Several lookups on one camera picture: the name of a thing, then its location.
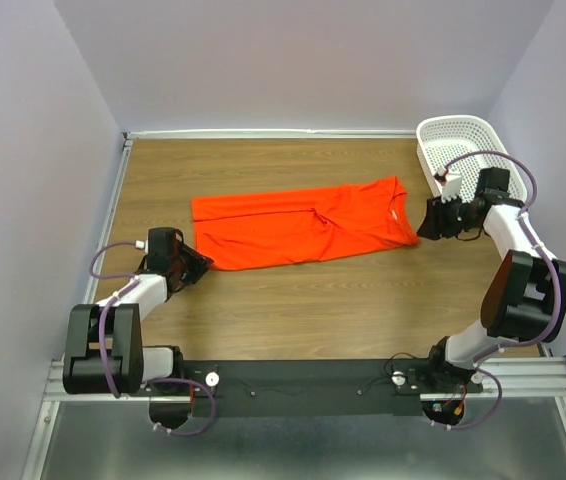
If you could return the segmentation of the orange t shirt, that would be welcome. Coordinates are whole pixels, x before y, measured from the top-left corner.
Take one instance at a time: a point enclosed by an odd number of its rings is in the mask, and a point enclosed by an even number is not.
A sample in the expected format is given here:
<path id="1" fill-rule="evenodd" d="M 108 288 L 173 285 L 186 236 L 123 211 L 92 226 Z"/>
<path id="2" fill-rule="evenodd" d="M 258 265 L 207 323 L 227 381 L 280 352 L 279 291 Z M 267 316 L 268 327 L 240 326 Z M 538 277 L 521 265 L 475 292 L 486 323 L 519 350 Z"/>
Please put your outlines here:
<path id="1" fill-rule="evenodd" d="M 371 183 L 191 202 L 195 248 L 221 271 L 322 262 L 412 247 L 419 238 L 396 176 Z"/>

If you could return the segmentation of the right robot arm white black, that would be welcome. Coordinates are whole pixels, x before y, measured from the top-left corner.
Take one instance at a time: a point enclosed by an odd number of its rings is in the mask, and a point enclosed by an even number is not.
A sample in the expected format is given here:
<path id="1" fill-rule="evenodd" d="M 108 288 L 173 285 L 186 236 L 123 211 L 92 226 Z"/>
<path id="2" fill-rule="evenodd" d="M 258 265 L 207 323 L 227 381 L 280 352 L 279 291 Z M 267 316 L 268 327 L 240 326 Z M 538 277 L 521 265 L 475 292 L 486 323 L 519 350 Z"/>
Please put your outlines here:
<path id="1" fill-rule="evenodd" d="M 502 350 L 552 342 L 562 327 L 566 262 L 540 241 L 524 203 L 508 192 L 509 178 L 507 169 L 484 168 L 472 201 L 438 196 L 426 203 L 419 237 L 455 238 L 477 229 L 492 238 L 502 258 L 478 320 L 430 349 L 422 371 L 434 391 L 468 383 L 479 365 Z"/>

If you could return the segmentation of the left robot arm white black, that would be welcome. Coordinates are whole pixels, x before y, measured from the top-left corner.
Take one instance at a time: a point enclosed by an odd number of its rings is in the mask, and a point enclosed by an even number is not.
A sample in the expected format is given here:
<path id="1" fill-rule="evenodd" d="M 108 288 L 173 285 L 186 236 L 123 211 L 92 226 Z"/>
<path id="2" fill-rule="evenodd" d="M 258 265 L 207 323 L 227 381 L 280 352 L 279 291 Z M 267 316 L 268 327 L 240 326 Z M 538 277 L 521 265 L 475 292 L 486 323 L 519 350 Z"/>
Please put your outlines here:
<path id="1" fill-rule="evenodd" d="M 133 247 L 143 253 L 136 270 L 102 274 L 95 270 L 108 250 Z M 157 227 L 139 241 L 102 247 L 89 266 L 96 280 L 124 279 L 123 287 L 92 304 L 78 304 L 69 314 L 62 382 L 66 393 L 135 394 L 152 384 L 164 395 L 177 393 L 185 380 L 183 355 L 175 346 L 146 347 L 142 321 L 185 288 L 196 284 L 213 259 L 184 241 L 181 230 Z"/>

